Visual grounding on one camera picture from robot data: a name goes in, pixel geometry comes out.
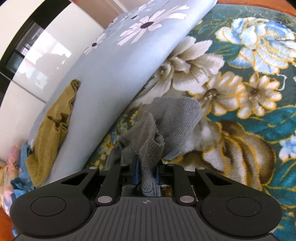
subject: gray cloth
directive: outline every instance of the gray cloth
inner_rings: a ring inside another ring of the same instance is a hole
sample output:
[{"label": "gray cloth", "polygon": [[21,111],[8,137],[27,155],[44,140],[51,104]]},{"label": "gray cloth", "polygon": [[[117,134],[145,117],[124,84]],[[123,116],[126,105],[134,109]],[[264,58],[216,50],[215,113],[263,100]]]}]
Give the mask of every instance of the gray cloth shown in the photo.
[{"label": "gray cloth", "polygon": [[137,155],[142,193],[160,196],[160,188],[154,178],[156,164],[162,158],[171,160],[182,152],[188,134],[202,115],[200,105],[194,99],[156,97],[144,107],[141,119],[119,138],[107,160],[107,168],[119,161],[130,164]]}]

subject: beige door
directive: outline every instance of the beige door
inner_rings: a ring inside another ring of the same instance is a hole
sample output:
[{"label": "beige door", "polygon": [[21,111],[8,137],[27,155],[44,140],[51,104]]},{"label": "beige door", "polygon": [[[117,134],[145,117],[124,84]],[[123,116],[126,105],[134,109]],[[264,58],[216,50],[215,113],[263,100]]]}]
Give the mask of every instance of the beige door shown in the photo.
[{"label": "beige door", "polygon": [[78,0],[78,5],[103,28],[118,16],[118,12],[105,0]]}]

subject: black wardrobe stripe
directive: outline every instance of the black wardrobe stripe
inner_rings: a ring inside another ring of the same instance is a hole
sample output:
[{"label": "black wardrobe stripe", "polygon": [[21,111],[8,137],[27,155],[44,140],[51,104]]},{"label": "black wardrobe stripe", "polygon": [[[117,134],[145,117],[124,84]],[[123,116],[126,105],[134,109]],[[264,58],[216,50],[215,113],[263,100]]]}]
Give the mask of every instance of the black wardrobe stripe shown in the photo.
[{"label": "black wardrobe stripe", "polygon": [[[41,28],[46,29],[47,26],[70,4],[69,0],[45,0],[24,22],[22,27],[16,33],[9,46],[7,47],[5,53],[0,59],[0,72],[4,76],[7,76],[10,80],[13,79],[14,73],[7,68],[7,63],[10,60],[13,53],[16,53],[16,48],[21,39],[25,36],[26,32],[32,27],[34,23],[39,25]],[[0,105],[2,103],[1,96],[6,93],[8,88],[7,78],[0,77]]]}]

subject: crosshair symbol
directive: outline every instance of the crosshair symbol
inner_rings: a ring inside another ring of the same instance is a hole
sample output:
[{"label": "crosshair symbol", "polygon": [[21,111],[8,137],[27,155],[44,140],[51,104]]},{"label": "crosshair symbol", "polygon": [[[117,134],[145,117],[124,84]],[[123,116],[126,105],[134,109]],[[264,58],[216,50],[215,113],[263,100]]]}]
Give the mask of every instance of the crosshair symbol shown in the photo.
[{"label": "crosshair symbol", "polygon": [[142,203],[145,203],[145,204],[147,205],[147,204],[149,204],[149,203],[151,203],[151,202],[152,202],[152,201],[146,199],[146,200],[144,200]]}]

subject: green floral blanket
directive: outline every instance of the green floral blanket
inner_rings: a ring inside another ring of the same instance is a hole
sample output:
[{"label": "green floral blanket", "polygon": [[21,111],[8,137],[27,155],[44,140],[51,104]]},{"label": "green floral blanket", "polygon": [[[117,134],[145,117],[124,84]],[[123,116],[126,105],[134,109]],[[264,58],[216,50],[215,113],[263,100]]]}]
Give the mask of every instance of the green floral blanket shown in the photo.
[{"label": "green floral blanket", "polygon": [[104,165],[137,108],[156,96],[189,96],[204,111],[188,153],[172,162],[204,166],[273,196],[275,232],[296,240],[296,18],[260,8],[216,5],[180,42],[90,157]]}]

